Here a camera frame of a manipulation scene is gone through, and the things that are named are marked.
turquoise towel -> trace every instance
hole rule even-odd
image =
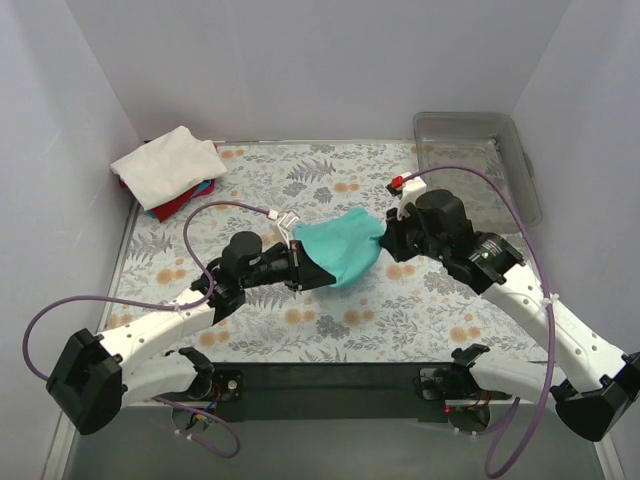
[[[367,273],[380,255],[378,240],[383,234],[384,227],[364,208],[293,230],[311,260],[336,277],[332,287],[346,287]]]

white wall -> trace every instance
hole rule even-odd
[[[139,144],[63,0],[0,2],[0,477],[39,478],[59,409],[22,362],[44,305],[106,292],[129,199],[108,164]],[[63,307],[33,341],[50,372],[102,305]]]
[[[640,1],[573,0],[513,112],[536,169],[534,232],[561,298],[640,351]],[[614,428],[640,478],[640,406]]]
[[[510,113],[569,0],[67,0],[136,130],[411,138]]]

stack of folded cloth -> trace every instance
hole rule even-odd
[[[210,194],[227,172],[210,140],[201,142],[186,127],[149,142],[111,164],[142,208],[159,221],[192,198]]]

floral tablecloth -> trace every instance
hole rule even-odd
[[[382,222],[397,203],[386,183],[417,168],[410,143],[223,144],[219,153],[229,173],[212,195],[164,223],[139,212],[117,296],[170,300],[200,275],[184,247],[182,226],[206,202],[239,200],[293,210],[308,224],[364,207]],[[275,241],[264,216],[224,206],[196,217],[190,239],[207,263],[241,230],[260,234],[266,246]],[[523,251],[519,235],[506,237]],[[115,305],[106,328],[143,313]],[[348,288],[297,296],[283,285],[251,289],[236,313],[177,346],[193,345],[214,361],[405,362],[448,360],[454,348],[474,342],[513,358],[546,359],[515,322],[449,278],[437,262],[416,258],[396,264],[383,251],[365,278]]]

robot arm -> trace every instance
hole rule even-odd
[[[400,197],[387,212],[380,240],[398,261],[416,255],[438,260],[449,275],[513,318],[547,347],[548,323],[540,283],[522,255],[493,233],[475,232],[459,198],[446,190],[427,192],[418,177],[395,178],[387,187]],[[574,432],[599,441],[640,392],[640,354],[626,355],[580,321],[562,302],[552,302],[556,317],[556,367],[548,406]],[[514,361],[472,345],[453,352],[441,384],[499,390],[536,401],[545,367]]]
[[[245,289],[282,282],[297,292],[335,283],[300,242],[289,240],[282,222],[278,228],[282,242],[265,252],[255,233],[235,234],[221,257],[207,266],[215,285],[199,306],[177,307],[204,298],[209,289],[205,275],[174,300],[175,311],[149,313],[98,335],[83,329],[69,339],[47,390],[81,434],[96,432],[121,408],[140,400],[166,392],[185,392],[193,399],[208,394],[214,367],[194,348],[149,359],[231,315],[245,303]]]

